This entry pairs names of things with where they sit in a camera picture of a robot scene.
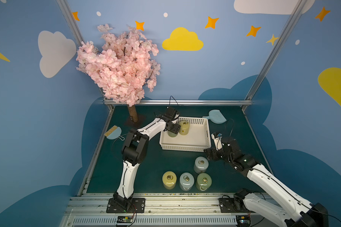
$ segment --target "white basket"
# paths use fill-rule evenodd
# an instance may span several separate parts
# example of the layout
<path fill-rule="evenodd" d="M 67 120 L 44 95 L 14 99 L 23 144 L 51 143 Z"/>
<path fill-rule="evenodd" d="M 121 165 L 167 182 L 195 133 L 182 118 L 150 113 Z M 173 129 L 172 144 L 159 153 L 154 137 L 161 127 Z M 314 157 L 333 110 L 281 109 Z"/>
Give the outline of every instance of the white basket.
<path fill-rule="evenodd" d="M 168 131 L 161 131 L 159 144 L 163 150 L 203 152 L 204 149 L 211 147 L 210 130 L 206 118 L 179 117 L 176 123 L 181 120 L 187 120 L 190 123 L 188 134 L 170 137 Z"/>

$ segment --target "white cloud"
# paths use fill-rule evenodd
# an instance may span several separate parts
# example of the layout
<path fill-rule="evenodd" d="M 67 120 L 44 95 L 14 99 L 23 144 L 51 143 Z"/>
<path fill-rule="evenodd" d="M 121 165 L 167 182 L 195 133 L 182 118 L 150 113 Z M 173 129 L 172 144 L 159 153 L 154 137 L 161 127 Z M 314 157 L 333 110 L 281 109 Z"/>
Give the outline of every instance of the white cloud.
<path fill-rule="evenodd" d="M 39 67 L 47 78 L 56 75 L 76 54 L 76 44 L 61 32 L 53 34 L 41 31 L 38 36 L 38 47 L 42 55 Z"/>
<path fill-rule="evenodd" d="M 234 8 L 239 13 L 291 14 L 298 0 L 235 0 Z M 311 8 L 314 0 L 307 0 L 302 13 Z"/>

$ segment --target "white robotic arm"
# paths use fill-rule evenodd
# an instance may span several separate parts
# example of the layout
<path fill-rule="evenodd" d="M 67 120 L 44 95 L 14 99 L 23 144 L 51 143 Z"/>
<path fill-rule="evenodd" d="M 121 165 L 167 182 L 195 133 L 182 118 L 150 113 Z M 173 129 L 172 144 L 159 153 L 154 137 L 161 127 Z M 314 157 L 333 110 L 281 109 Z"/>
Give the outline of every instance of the white robotic arm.
<path fill-rule="evenodd" d="M 176 124 L 179 112 L 172 107 L 165 114 L 158 115 L 150 124 L 135 130 L 130 130 L 122 149 L 123 173 L 118 190 L 114 193 L 114 202 L 127 211 L 132 205 L 134 180 L 140 163 L 146 156 L 148 142 L 159 132 L 169 130 L 178 133 L 180 126 Z M 313 205 L 299 196 L 280 180 L 273 176 L 262 164 L 252 156 L 242 154 L 235 139 L 220 137 L 214 133 L 216 148 L 205 149 L 209 160 L 224 160 L 235 170 L 259 185 L 281 207 L 257 197 L 247 189 L 234 195 L 234 203 L 250 211 L 259 213 L 280 227 L 327 227 L 327 210 L 319 203 Z"/>
<path fill-rule="evenodd" d="M 131 129 L 124 140 L 123 173 L 119 188 L 114 193 L 113 200 L 121 209 L 127 211 L 132 205 L 134 181 L 140 163 L 146 156 L 148 142 L 161 131 L 178 133 L 180 125 L 176 124 L 179 112 L 172 107 L 167 107 L 165 114 L 158 115 L 150 124 L 141 129 Z"/>
<path fill-rule="evenodd" d="M 149 140 L 153 138 L 156 134 L 163 131 L 166 127 L 166 122 L 163 119 L 155 118 L 147 126 L 138 129 L 138 133 L 147 135 Z M 132 165 L 129 161 L 123 162 L 123 174 L 121 175 L 121 182 L 117 193 L 123 198 L 129 198 L 134 193 L 134 181 L 136 172 L 138 171 L 140 163 Z"/>
<path fill-rule="evenodd" d="M 254 211 L 280 227 L 327 227 L 327 210 L 319 203 L 313 205 L 299 196 L 252 156 L 242 154 L 237 142 L 231 137 L 223 138 L 219 133 L 213 137 L 216 148 L 205 149 L 207 158 L 214 161 L 223 159 L 235 170 L 259 185 L 281 207 L 260 199 L 254 193 L 243 189 L 234 195 L 236 207 Z"/>

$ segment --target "yellow cloud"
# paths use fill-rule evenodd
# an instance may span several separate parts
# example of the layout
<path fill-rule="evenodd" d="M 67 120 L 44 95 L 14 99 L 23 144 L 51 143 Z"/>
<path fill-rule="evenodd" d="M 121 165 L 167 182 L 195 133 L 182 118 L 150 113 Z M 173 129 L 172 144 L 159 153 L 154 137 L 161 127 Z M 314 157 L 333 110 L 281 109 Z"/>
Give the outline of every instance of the yellow cloud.
<path fill-rule="evenodd" d="M 321 88 L 341 106 L 341 69 L 329 68 L 318 76 Z"/>
<path fill-rule="evenodd" d="M 195 32 L 179 27 L 173 30 L 169 39 L 163 41 L 162 47 L 169 51 L 199 51 L 203 42 Z"/>

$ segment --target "tree trunk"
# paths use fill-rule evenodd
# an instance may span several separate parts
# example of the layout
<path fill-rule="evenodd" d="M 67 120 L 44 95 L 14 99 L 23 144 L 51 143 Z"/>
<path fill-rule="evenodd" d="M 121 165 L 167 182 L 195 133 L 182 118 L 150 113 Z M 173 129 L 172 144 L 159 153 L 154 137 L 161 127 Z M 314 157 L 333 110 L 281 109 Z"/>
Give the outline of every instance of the tree trunk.
<path fill-rule="evenodd" d="M 135 105 L 131 107 L 127 105 L 127 109 L 129 110 L 130 119 L 135 123 L 138 121 L 138 114 L 136 113 Z"/>

